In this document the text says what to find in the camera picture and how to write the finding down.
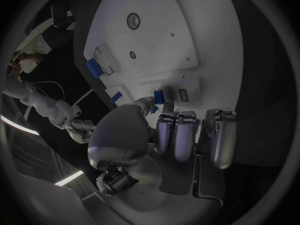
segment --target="person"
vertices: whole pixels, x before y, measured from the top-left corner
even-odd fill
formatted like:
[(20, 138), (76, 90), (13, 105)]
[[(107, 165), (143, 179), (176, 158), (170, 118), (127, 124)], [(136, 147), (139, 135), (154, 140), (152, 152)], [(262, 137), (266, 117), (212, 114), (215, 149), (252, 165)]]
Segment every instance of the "person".
[(18, 78), (23, 71), (32, 72), (53, 49), (73, 40), (74, 31), (66, 30), (70, 24), (60, 27), (51, 25), (43, 33), (36, 35), (24, 48), (13, 53), (8, 65), (12, 67), (10, 75)]

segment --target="white robotic arm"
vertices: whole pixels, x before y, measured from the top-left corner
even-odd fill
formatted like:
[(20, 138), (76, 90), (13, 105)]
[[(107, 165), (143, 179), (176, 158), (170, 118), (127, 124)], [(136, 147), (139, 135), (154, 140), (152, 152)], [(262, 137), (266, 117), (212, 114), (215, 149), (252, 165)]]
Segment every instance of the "white robotic arm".
[(94, 130), (92, 121), (74, 120), (81, 114), (78, 105), (70, 106), (63, 100), (54, 100), (37, 91), (31, 83), (19, 82), (12, 76), (5, 79), (3, 93), (13, 98), (20, 99), (20, 102), (33, 106), (43, 117), (59, 129), (66, 129), (70, 137), (80, 144), (88, 143)]

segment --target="light strip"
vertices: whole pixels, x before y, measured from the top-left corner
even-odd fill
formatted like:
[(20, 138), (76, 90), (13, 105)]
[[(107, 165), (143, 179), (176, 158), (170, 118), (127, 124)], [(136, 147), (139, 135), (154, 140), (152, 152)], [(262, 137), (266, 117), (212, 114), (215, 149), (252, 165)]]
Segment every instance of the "light strip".
[(74, 180), (75, 178), (77, 178), (78, 176), (80, 176), (83, 173), (84, 173), (83, 171), (78, 171), (75, 174), (73, 174), (73, 175), (65, 178), (64, 180), (61, 180), (61, 181), (55, 183), (54, 185), (61, 187), (61, 186), (65, 185), (65, 184), (71, 182), (72, 180)]
[(31, 133), (31, 134), (35, 134), (35, 135), (39, 135), (36, 131), (28, 129), (26, 127), (23, 127), (21, 125), (18, 125), (16, 123), (14, 123), (13, 121), (8, 120), (6, 117), (4, 117), (2, 115), (1, 115), (1, 120), (4, 121), (4, 122), (6, 122), (7, 124), (9, 124), (9, 125), (17, 128), (17, 129), (22, 130), (22, 131), (25, 131), (25, 132), (28, 132), (28, 133)]

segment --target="cable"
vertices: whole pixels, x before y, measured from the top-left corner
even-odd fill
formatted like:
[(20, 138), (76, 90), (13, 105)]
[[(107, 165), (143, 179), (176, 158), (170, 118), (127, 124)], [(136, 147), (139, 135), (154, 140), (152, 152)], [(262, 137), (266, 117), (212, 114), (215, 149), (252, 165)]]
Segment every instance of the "cable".
[(19, 79), (19, 81), (22, 81), (22, 82), (25, 82), (25, 83), (30, 83), (30, 84), (33, 84), (34, 86), (36, 86), (39, 90), (41, 90), (47, 97), (49, 97), (42, 89), (40, 89), (36, 84), (44, 84), (44, 83), (55, 83), (57, 84), (61, 91), (62, 91), (62, 95), (63, 95), (63, 100), (65, 100), (65, 91), (64, 89), (62, 88), (62, 86), (60, 84), (58, 84), (56, 81), (38, 81), (38, 82), (31, 82), (31, 81), (25, 81), (25, 80), (22, 80), (22, 79)]

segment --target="circular hole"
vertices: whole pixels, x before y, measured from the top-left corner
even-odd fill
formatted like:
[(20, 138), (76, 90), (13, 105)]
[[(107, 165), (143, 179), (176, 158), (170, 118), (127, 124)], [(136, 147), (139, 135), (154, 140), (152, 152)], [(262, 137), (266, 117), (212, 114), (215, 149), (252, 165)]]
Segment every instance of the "circular hole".
[(132, 58), (132, 59), (135, 59), (137, 56), (136, 56), (136, 54), (133, 52), (133, 51), (131, 51), (130, 53), (129, 53), (129, 55), (130, 55), (130, 57)]
[(127, 25), (130, 29), (136, 30), (140, 26), (140, 18), (136, 13), (130, 13), (127, 17)]

